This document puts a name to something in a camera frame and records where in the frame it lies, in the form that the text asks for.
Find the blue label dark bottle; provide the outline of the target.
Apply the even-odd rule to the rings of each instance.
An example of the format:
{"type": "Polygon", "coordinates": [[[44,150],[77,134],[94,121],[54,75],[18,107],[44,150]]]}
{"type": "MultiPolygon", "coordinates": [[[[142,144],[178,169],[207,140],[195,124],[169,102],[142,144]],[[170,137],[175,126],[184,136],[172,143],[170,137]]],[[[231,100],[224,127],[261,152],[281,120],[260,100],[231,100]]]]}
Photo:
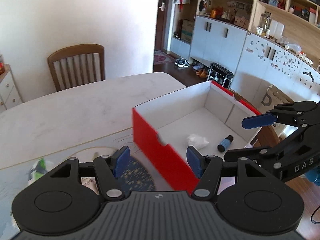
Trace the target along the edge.
{"type": "Polygon", "coordinates": [[[217,146],[219,152],[223,153],[228,150],[234,138],[232,135],[228,135],[225,139],[223,139],[217,146]]]}

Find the white plastic bag with packet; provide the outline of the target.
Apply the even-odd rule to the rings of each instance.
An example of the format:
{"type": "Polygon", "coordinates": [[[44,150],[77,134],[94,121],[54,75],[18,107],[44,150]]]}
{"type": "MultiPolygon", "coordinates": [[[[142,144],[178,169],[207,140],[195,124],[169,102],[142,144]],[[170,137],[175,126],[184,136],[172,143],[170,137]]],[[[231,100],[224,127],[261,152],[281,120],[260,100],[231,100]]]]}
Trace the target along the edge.
{"type": "Polygon", "coordinates": [[[47,174],[50,170],[49,168],[50,168],[50,165],[43,158],[35,162],[28,173],[28,185],[34,183],[35,181],[40,179],[42,176],[47,174]]]}

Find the red white cardboard box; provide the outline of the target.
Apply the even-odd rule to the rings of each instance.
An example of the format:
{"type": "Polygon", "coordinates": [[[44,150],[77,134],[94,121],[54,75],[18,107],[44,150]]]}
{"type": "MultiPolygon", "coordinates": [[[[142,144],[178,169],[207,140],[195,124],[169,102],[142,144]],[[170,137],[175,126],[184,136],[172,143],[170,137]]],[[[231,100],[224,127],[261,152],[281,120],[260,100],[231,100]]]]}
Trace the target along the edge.
{"type": "Polygon", "coordinates": [[[244,129],[241,122],[258,114],[230,90],[207,81],[133,107],[133,139],[173,190],[191,193],[199,180],[187,163],[188,138],[206,139],[202,155],[223,157],[217,146],[228,135],[234,138],[232,149],[249,145],[259,129],[244,129]]]}

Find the black shoe rack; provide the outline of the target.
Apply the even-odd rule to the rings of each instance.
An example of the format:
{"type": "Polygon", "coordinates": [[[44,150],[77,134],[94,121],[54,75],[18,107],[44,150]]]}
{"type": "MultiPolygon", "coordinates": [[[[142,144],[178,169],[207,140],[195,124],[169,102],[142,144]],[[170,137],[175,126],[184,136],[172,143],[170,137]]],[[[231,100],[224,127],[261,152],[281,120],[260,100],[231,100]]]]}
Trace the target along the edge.
{"type": "Polygon", "coordinates": [[[222,87],[227,89],[230,88],[233,81],[234,74],[226,69],[225,67],[219,65],[218,63],[212,62],[208,68],[207,80],[213,80],[220,84],[222,87]]]}

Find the grey sneakers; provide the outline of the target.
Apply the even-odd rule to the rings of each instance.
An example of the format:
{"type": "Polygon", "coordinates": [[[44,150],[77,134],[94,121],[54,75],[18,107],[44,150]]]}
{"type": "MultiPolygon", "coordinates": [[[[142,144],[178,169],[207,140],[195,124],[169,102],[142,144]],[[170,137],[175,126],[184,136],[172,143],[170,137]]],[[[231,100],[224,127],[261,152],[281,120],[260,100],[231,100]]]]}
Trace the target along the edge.
{"type": "Polygon", "coordinates": [[[190,66],[188,60],[186,60],[185,58],[183,57],[180,57],[179,59],[177,59],[175,61],[175,65],[178,67],[178,68],[188,68],[190,66]]]}

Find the wooden chair behind table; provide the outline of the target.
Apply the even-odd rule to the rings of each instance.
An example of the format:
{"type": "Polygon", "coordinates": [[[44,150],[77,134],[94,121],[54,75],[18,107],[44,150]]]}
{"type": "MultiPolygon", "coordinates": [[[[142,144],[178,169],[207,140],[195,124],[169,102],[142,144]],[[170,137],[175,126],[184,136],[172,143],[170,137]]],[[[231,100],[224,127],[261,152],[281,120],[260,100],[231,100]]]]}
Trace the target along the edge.
{"type": "Polygon", "coordinates": [[[104,52],[102,45],[90,43],[62,48],[49,55],[47,63],[56,90],[105,80],[104,52]]]}

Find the red patterned floor rug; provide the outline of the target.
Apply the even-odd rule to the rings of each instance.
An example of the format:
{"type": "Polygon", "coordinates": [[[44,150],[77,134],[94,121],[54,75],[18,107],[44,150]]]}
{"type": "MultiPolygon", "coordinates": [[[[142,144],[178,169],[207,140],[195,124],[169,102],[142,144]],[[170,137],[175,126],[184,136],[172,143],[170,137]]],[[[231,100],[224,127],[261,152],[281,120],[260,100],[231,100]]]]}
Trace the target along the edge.
{"type": "Polygon", "coordinates": [[[153,57],[153,64],[166,64],[166,63],[171,63],[174,62],[176,59],[172,57],[171,55],[158,50],[154,52],[154,57],[153,57]]]}

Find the white sideboard cabinet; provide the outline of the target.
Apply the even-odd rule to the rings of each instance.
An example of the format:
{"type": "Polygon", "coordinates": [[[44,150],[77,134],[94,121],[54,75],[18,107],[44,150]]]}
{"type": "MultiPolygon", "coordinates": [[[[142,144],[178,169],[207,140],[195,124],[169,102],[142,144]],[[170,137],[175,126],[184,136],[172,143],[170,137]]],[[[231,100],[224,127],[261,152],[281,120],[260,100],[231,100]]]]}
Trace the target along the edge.
{"type": "Polygon", "coordinates": [[[1,62],[0,78],[0,113],[22,103],[21,96],[16,87],[11,68],[1,62]]]}

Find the dark wooden door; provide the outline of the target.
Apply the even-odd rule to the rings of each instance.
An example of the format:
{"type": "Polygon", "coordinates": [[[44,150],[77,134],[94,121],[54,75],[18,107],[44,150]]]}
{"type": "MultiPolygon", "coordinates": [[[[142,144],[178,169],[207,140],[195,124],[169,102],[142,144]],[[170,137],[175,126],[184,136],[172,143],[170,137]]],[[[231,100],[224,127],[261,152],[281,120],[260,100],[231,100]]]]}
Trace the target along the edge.
{"type": "Polygon", "coordinates": [[[157,24],[154,52],[161,50],[165,52],[165,31],[167,26],[167,10],[169,0],[158,0],[157,24]]]}

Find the white blue wall cabinets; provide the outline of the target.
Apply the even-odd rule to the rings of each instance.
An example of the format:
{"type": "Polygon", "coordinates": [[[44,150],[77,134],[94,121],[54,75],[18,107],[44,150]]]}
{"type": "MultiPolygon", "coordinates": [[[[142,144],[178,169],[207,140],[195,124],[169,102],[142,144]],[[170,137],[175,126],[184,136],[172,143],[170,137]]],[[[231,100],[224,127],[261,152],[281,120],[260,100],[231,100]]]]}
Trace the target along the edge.
{"type": "Polygon", "coordinates": [[[308,0],[191,0],[186,59],[233,73],[231,89],[259,106],[269,86],[319,102],[319,6],[308,0]]]}

